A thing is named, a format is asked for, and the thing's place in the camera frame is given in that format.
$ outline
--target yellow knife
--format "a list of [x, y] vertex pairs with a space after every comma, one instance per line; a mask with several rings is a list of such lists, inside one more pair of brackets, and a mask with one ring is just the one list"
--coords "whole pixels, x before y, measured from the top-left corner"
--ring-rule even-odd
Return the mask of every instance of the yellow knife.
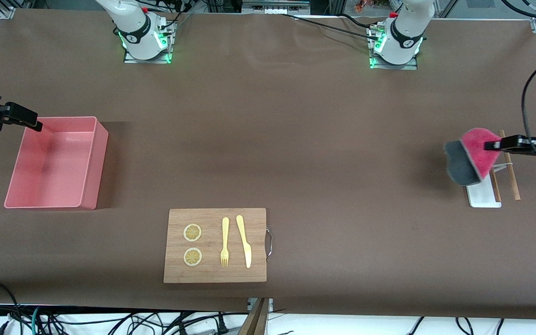
[[239, 227], [239, 233], [241, 234], [241, 241], [243, 242], [243, 251], [245, 252], [245, 266], [251, 267], [251, 246], [245, 239], [245, 224], [243, 223], [243, 216], [237, 215], [237, 227]]

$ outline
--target white floor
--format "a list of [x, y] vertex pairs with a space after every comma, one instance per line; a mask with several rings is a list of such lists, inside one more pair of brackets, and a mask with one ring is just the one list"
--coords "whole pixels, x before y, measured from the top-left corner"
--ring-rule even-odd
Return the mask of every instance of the white floor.
[[[212, 315], [213, 313], [196, 313], [191, 318]], [[122, 318], [126, 314], [89, 314], [89, 315], [62, 315], [60, 320], [66, 322], [91, 322], [98, 320], [112, 320]], [[160, 314], [164, 324], [170, 323], [177, 313]], [[271, 314], [268, 322], [268, 335], [282, 335], [289, 331], [291, 335], [406, 335], [414, 326], [417, 318], [414, 316], [349, 316], [349, 315], [302, 315], [302, 314]], [[5, 316], [0, 316], [0, 326], [6, 322]], [[245, 320], [244, 315], [225, 317], [225, 325], [229, 329], [240, 327]], [[498, 319], [472, 318], [470, 322], [475, 335], [496, 335]], [[69, 335], [106, 335], [116, 322], [104, 324], [92, 324], [86, 326], [66, 325]], [[117, 330], [115, 335], [124, 335], [128, 332], [129, 322], [126, 322]], [[207, 334], [215, 329], [213, 320], [205, 320], [187, 328], [188, 335]], [[11, 322], [6, 335], [20, 333], [19, 323]], [[24, 333], [32, 332], [24, 327]], [[156, 327], [155, 333], [160, 334], [160, 328]], [[454, 318], [426, 317], [415, 335], [463, 335], [456, 326]], [[505, 320], [501, 335], [536, 335], [536, 320]], [[147, 327], [138, 327], [134, 335], [153, 335], [153, 331]]]

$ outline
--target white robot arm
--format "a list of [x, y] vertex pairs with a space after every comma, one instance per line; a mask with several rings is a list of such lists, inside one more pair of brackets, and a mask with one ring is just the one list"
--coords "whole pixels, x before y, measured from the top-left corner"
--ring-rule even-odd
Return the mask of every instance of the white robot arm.
[[408, 63], [419, 52], [423, 32], [434, 17], [434, 0], [404, 0], [398, 17], [379, 23], [385, 27], [383, 41], [374, 48], [391, 64]]
[[165, 33], [167, 21], [152, 12], [143, 11], [134, 0], [96, 0], [104, 8], [117, 29], [125, 49], [139, 60], [156, 57], [168, 46]]

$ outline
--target brown table surface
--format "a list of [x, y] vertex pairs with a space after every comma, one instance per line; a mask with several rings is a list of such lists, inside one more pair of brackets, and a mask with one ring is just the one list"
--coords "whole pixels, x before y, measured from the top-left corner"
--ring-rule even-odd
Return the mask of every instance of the brown table surface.
[[[536, 318], [536, 158], [513, 157], [523, 200], [500, 172], [486, 210], [442, 152], [471, 127], [523, 133], [527, 21], [433, 21], [398, 72], [280, 15], [194, 15], [170, 65], [123, 64], [112, 29], [105, 12], [0, 21], [3, 101], [110, 133], [84, 212], [4, 209], [23, 129], [0, 133], [0, 282], [20, 303]], [[536, 81], [528, 102], [536, 135]], [[268, 282], [163, 284], [170, 208], [267, 208]]]

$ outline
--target white holder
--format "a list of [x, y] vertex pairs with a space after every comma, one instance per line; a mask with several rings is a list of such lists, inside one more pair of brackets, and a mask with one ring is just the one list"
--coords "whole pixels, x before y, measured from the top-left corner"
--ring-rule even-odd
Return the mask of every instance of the white holder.
[[[502, 163], [493, 166], [494, 172], [506, 169], [512, 163]], [[489, 174], [479, 184], [466, 187], [466, 193], [469, 197], [470, 207], [473, 208], [500, 208], [501, 201], [496, 201], [496, 195], [491, 185], [491, 177]]]

